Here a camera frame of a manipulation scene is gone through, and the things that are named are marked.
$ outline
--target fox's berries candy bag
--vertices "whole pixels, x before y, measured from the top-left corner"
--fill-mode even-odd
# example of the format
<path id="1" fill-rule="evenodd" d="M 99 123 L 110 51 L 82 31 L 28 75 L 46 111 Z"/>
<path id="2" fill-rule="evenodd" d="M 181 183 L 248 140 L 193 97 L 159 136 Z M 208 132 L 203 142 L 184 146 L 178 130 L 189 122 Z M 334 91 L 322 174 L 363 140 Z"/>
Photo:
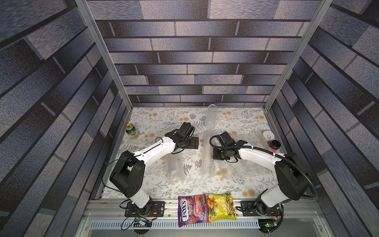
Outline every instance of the fox's berries candy bag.
<path id="1" fill-rule="evenodd" d="M 179 196 L 179 227 L 187 224 L 208 223 L 208 205 L 205 194 L 197 196 Z"/>

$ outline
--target candy bag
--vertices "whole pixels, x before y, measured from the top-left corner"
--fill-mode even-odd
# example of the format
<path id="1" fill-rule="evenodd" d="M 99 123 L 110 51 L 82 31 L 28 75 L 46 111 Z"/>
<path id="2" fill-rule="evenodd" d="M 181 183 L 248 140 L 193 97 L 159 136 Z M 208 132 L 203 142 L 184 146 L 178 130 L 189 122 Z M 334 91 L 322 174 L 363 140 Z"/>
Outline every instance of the candy bag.
<path id="1" fill-rule="evenodd" d="M 230 192 L 224 195 L 206 193 L 206 196 L 209 208 L 209 222 L 221 219 L 237 220 Z"/>
<path id="2" fill-rule="evenodd" d="M 179 227 L 187 224 L 208 223 L 208 205 L 205 194 L 197 196 L 179 196 Z"/>

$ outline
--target white robotic arm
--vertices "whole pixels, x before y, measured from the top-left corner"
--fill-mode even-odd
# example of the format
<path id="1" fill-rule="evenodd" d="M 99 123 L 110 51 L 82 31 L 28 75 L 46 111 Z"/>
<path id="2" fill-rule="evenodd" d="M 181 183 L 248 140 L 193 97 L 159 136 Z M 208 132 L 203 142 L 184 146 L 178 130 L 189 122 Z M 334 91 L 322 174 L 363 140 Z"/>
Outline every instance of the white robotic arm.
<path id="1" fill-rule="evenodd" d="M 175 150 L 175 142 L 169 137 L 163 137 L 161 141 L 137 151 L 134 156 L 145 163 L 145 168 L 156 162 L 159 158 Z"/>
<path id="2" fill-rule="evenodd" d="M 176 149 L 197 149 L 199 138 L 192 137 L 195 128 L 184 122 L 153 145 L 130 153 L 123 152 L 110 175 L 110 181 L 136 206 L 140 215 L 146 215 L 151 208 L 151 198 L 141 189 L 145 168 L 162 156 Z"/>
<path id="3" fill-rule="evenodd" d="M 189 123 L 183 123 L 180 129 L 175 129 L 153 145 L 130 153 L 125 151 L 110 176 L 110 181 L 124 195 L 137 206 L 141 215 L 151 208 L 151 198 L 141 189 L 144 170 L 162 156 L 172 153 L 176 149 L 197 149 L 199 138 L 192 137 L 194 127 Z M 217 138 L 221 146 L 212 143 L 213 138 Z M 235 142 L 227 132 L 213 136 L 210 139 L 213 148 L 213 159 L 229 160 L 230 157 L 250 160 L 262 165 L 273 172 L 276 172 L 278 184 L 264 191 L 257 199 L 256 206 L 258 212 L 266 214 L 271 207 L 285 200 L 298 200 L 306 189 L 311 186 L 315 198 L 317 193 L 307 175 L 305 166 L 295 154 L 275 154 L 273 152 L 257 148 L 246 141 Z"/>
<path id="4" fill-rule="evenodd" d="M 216 138 L 221 146 L 215 146 L 212 139 Z M 296 154 L 273 153 L 262 148 L 254 147 L 246 141 L 234 141 L 227 132 L 211 137 L 210 144 L 213 147 L 213 159 L 250 160 L 262 165 L 276 173 L 278 184 L 264 191 L 256 199 L 257 211 L 267 214 L 271 207 L 286 200 L 299 200 L 300 197 L 317 198 L 317 191 L 304 164 Z M 311 188 L 314 196 L 303 195 Z"/>
<path id="5" fill-rule="evenodd" d="M 266 152 L 254 150 L 253 146 L 249 143 L 244 144 L 244 146 L 251 146 L 252 148 L 241 148 L 238 150 L 238 153 L 243 160 L 250 160 L 254 163 L 257 163 L 258 165 L 264 166 L 268 169 L 270 169 L 272 172 L 275 171 L 275 164 L 279 161 L 281 161 L 280 158 L 275 157 L 274 155 L 270 155 Z M 262 202 L 267 207 L 273 207 L 278 203 L 281 203 L 285 200 L 287 200 L 289 197 L 287 197 L 279 188 L 279 185 L 274 185 L 270 189 L 266 190 L 262 195 L 260 196 Z"/>

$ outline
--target green can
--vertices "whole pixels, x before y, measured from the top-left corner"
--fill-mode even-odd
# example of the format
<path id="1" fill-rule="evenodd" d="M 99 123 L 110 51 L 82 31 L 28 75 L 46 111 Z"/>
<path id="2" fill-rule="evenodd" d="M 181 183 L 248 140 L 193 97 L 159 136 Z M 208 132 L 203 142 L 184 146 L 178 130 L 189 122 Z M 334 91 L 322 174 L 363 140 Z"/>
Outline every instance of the green can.
<path id="1" fill-rule="evenodd" d="M 126 125 L 126 133 L 129 134 L 130 136 L 133 136 L 134 134 L 136 134 L 136 127 L 132 124 L 128 124 Z"/>

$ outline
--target yellow chip bag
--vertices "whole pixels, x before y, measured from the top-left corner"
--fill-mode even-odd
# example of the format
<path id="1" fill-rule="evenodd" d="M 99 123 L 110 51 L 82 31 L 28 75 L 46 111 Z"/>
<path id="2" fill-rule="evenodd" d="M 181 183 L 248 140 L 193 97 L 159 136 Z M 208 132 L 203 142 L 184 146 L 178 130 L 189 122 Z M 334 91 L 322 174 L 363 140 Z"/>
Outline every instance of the yellow chip bag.
<path id="1" fill-rule="evenodd" d="M 206 193 L 209 207 L 209 222 L 221 219 L 237 220 L 230 192 L 224 195 Z"/>

